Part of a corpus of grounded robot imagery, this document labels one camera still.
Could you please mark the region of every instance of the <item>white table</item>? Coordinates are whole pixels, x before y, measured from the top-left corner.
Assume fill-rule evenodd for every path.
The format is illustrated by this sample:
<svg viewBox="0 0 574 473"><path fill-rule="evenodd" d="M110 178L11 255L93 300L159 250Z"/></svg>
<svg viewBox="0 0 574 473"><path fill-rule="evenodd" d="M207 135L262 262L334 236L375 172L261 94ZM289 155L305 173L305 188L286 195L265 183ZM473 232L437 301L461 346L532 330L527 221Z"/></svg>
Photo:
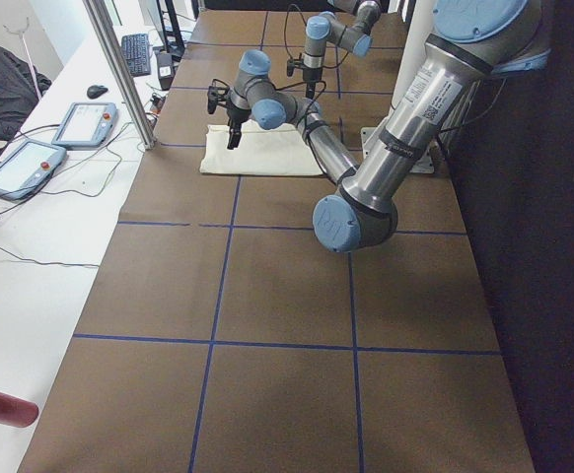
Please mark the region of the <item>white table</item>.
<svg viewBox="0 0 574 473"><path fill-rule="evenodd" d="M150 34L154 42L156 37ZM135 81L143 102L153 93L149 85L159 87L154 57L152 71L151 76ZM109 88L97 101L113 101L118 106L114 136L131 118L93 36L70 59L22 130L59 123L73 101L88 101L86 90L93 84ZM33 137L50 142L54 132ZM39 194L1 216L0 246L40 261L99 264L144 151L133 125L110 148L122 156L122 162L99 197ZM53 178L44 191L97 193L118 157L102 151L84 161L92 153L70 151L64 169L83 163ZM11 205L0 200L0 211ZM96 268L18 262L0 251L0 391L32 400L43 409L96 274ZM17 429L0 425L0 473L17 470L35 426Z"/></svg>

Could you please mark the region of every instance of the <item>white cloth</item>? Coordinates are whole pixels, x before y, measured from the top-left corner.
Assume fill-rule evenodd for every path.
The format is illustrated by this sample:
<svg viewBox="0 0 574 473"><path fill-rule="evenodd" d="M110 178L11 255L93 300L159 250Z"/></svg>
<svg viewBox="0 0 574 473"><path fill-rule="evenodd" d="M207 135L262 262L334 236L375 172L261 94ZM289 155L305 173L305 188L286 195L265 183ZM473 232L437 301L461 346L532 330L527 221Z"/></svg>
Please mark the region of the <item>white cloth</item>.
<svg viewBox="0 0 574 473"><path fill-rule="evenodd" d="M199 171L211 174L320 175L312 151L293 125L263 130L249 120L239 147L228 150L228 126L208 125L206 155Z"/></svg>

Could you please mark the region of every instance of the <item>white tablet with blue border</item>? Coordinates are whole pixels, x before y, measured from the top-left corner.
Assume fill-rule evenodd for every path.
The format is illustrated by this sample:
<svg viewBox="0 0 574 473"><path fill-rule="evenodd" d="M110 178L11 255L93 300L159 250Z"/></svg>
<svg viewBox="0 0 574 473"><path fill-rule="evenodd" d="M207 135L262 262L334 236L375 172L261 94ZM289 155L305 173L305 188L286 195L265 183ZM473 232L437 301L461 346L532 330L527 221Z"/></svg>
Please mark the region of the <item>white tablet with blue border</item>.
<svg viewBox="0 0 574 473"><path fill-rule="evenodd" d="M117 116L111 102L74 102L59 125L52 144L72 150L98 148L109 136Z"/></svg>
<svg viewBox="0 0 574 473"><path fill-rule="evenodd" d="M27 140L0 162L0 197L18 200L42 188L67 156L65 148Z"/></svg>

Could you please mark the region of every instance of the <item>dark red can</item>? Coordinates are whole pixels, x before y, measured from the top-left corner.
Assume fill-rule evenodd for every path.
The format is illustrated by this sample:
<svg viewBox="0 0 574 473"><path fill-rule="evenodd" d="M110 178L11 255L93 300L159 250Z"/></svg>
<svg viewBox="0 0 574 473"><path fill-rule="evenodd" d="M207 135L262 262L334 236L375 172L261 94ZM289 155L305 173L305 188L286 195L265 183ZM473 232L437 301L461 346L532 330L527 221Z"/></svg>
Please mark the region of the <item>dark red can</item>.
<svg viewBox="0 0 574 473"><path fill-rule="evenodd" d="M0 424L13 427L27 427L39 415L34 402L0 392Z"/></svg>

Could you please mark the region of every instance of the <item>keyboard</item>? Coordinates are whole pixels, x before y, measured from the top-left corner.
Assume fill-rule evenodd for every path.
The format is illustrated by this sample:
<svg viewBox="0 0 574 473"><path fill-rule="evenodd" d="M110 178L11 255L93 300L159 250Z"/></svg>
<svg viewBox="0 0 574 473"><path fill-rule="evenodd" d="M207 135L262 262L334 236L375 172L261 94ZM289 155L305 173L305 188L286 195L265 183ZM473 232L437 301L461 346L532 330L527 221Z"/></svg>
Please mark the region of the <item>keyboard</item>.
<svg viewBox="0 0 574 473"><path fill-rule="evenodd" d="M149 54L149 36L147 34L128 34L120 40L122 55L127 61L129 73L133 77L151 74Z"/></svg>

